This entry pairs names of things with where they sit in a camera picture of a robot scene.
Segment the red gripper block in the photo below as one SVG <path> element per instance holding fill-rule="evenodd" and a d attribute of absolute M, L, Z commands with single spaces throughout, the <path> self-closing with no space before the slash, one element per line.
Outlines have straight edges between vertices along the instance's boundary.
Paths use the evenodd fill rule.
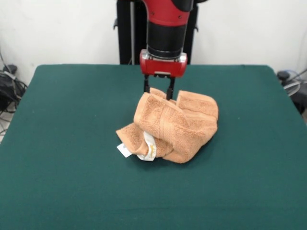
<path fill-rule="evenodd" d="M 158 59 L 153 57 L 147 49 L 140 52 L 140 67 L 144 74 L 144 92 L 150 92 L 149 75 L 168 75 L 170 76 L 170 84 L 167 88 L 166 99 L 173 99 L 173 91 L 175 85 L 174 77 L 182 77 L 186 71 L 188 57 L 186 53 L 181 53 L 175 59 Z"/>

